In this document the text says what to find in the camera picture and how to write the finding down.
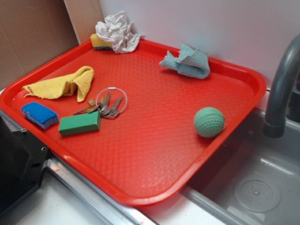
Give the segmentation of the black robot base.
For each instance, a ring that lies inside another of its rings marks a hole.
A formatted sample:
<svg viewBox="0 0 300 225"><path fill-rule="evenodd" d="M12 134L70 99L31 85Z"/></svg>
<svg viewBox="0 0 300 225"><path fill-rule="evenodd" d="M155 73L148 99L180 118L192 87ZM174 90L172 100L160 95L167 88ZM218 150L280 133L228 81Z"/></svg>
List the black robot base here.
<svg viewBox="0 0 300 225"><path fill-rule="evenodd" d="M11 131L0 119L0 215L36 192L49 148L30 131Z"/></svg>

